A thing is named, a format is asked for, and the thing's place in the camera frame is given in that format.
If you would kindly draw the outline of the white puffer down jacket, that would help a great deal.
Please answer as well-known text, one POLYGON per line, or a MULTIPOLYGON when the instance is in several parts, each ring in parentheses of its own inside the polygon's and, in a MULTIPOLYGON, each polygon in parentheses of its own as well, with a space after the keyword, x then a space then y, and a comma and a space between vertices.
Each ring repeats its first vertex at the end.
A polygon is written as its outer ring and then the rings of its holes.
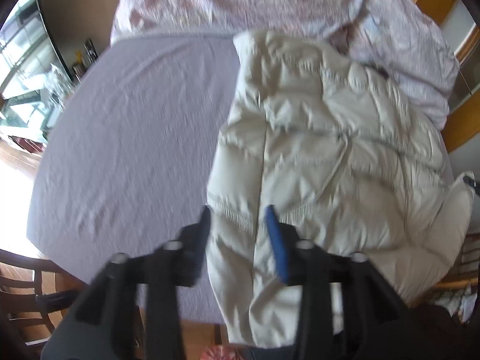
POLYGON ((251 31, 208 181, 208 276, 229 339, 295 339, 301 290, 280 283, 268 206, 330 254, 368 255, 406 302, 452 268, 474 193, 448 181, 443 139, 391 81, 323 41, 251 31))

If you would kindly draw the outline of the dark wooden chair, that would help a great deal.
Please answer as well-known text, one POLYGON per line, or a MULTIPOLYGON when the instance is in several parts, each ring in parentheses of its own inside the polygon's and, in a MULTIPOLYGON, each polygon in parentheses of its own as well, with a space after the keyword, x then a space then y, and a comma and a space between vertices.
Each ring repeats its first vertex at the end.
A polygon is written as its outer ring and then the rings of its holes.
POLYGON ((50 316, 66 314, 85 287, 83 281, 49 259, 2 250, 2 357, 39 359, 56 328, 50 316))

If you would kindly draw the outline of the lilac bed sheet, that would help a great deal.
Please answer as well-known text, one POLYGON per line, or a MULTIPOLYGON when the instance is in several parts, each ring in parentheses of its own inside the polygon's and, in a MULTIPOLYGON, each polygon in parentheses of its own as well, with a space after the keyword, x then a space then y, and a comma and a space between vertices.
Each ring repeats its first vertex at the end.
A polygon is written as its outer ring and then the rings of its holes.
POLYGON ((118 41, 49 134, 27 235, 89 282, 117 253, 151 253, 199 217, 236 86, 231 37, 118 41))

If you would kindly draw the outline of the pink floral duvet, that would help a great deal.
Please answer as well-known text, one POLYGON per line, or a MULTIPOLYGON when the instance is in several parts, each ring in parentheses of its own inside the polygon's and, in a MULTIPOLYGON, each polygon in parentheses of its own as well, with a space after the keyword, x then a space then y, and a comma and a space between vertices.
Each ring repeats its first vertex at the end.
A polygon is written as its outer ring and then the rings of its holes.
POLYGON ((111 39, 254 29, 328 41, 350 59, 383 70, 444 128, 459 63, 439 26, 413 0, 119 0, 111 39))

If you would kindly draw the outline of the glass window railing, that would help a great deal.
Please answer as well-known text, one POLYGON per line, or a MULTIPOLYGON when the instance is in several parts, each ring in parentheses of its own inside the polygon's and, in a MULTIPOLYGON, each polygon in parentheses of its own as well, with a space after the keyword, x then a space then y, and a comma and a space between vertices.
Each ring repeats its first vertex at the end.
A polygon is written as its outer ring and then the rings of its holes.
POLYGON ((1 138, 44 150, 74 84, 38 0, 18 0, 1 27, 1 138))

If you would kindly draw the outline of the items on window sill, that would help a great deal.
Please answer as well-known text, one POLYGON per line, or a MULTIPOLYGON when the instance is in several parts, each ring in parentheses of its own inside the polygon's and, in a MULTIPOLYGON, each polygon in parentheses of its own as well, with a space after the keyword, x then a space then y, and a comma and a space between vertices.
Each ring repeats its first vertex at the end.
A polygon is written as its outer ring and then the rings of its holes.
POLYGON ((91 38, 85 41, 83 47, 83 50, 78 49, 75 52, 75 61, 71 67, 72 73, 77 81, 81 81, 89 68, 98 59, 98 53, 91 38))

